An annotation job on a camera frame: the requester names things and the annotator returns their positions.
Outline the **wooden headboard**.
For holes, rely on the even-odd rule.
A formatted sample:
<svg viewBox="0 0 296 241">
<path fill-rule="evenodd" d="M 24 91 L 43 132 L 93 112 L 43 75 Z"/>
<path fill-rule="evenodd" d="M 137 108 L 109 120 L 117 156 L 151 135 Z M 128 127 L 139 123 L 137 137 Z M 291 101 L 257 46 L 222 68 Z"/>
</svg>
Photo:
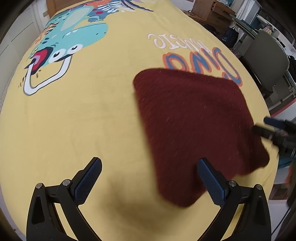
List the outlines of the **wooden headboard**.
<svg viewBox="0 0 296 241">
<path fill-rule="evenodd" d="M 47 13 L 51 18 L 56 12 L 85 2 L 83 0 L 46 0 Z"/>
</svg>

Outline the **grey office chair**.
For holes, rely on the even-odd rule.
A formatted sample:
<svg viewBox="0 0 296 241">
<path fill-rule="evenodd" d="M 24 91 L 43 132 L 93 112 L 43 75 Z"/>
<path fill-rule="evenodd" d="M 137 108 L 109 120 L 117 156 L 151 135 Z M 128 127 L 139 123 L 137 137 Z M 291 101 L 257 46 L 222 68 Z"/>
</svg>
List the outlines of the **grey office chair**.
<svg viewBox="0 0 296 241">
<path fill-rule="evenodd" d="M 239 60 L 255 81 L 264 99 L 272 95 L 274 85 L 283 78 L 290 65 L 282 45 L 263 30 Z"/>
</svg>

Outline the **wooden drawer unit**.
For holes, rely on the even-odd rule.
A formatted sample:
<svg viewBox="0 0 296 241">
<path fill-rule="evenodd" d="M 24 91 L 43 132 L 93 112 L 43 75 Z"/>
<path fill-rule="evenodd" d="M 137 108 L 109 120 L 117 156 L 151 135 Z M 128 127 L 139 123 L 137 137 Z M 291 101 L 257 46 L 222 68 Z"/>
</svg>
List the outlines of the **wooden drawer unit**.
<svg viewBox="0 0 296 241">
<path fill-rule="evenodd" d="M 214 25 L 229 25 L 235 12 L 220 1 L 197 0 L 194 2 L 191 13 Z"/>
</svg>

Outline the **dark hanging bag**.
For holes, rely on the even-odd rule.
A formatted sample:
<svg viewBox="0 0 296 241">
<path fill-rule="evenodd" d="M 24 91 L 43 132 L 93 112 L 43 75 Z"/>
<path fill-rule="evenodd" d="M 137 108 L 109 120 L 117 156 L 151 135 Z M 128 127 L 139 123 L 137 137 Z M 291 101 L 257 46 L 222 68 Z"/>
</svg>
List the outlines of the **dark hanging bag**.
<svg viewBox="0 0 296 241">
<path fill-rule="evenodd" d="M 238 40 L 239 33 L 233 28 L 227 28 L 226 32 L 221 38 L 222 43 L 228 47 L 233 48 Z"/>
</svg>

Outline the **white wardrobe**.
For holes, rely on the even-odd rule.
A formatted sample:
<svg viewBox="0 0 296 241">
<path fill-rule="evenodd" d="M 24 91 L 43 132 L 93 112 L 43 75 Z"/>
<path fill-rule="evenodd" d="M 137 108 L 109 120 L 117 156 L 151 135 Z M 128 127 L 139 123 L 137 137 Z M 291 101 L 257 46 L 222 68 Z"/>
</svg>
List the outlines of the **white wardrobe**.
<svg viewBox="0 0 296 241">
<path fill-rule="evenodd" d="M 1 94 L 30 44 L 49 21 L 45 0 L 33 1 L 14 21 L 1 42 Z"/>
</svg>

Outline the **dark red knitted sweater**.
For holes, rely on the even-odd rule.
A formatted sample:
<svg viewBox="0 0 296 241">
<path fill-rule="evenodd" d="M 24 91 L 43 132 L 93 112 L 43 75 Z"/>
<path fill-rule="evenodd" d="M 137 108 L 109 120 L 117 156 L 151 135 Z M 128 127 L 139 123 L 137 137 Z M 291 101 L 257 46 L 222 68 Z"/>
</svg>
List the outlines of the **dark red knitted sweater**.
<svg viewBox="0 0 296 241">
<path fill-rule="evenodd" d="M 227 179 L 269 163 L 239 87 L 232 80 L 147 69 L 133 80 L 157 187 L 168 202 L 189 207 L 205 192 L 197 162 L 206 158 Z"/>
</svg>

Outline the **yellow dinosaur print bedspread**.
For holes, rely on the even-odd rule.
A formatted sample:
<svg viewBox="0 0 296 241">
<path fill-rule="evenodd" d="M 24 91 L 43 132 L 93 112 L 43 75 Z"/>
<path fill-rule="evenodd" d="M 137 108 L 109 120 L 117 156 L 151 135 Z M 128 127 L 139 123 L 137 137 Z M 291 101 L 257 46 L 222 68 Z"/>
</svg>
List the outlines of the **yellow dinosaur print bedspread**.
<svg viewBox="0 0 296 241">
<path fill-rule="evenodd" d="M 97 42 L 54 56 L 27 78 L 27 49 L 10 81 L 1 108 L 1 190 L 21 232 L 37 183 L 57 185 L 93 158 L 103 169 L 81 211 L 103 240 L 197 240 L 218 212 L 208 194 L 188 208 L 166 202 L 157 190 L 154 167 L 135 100 L 133 79 L 163 59 L 194 69 L 201 52 L 208 75 L 238 81 L 252 118 L 269 114 L 256 84 L 236 56 L 170 1 L 144 1 L 108 15 Z"/>
</svg>

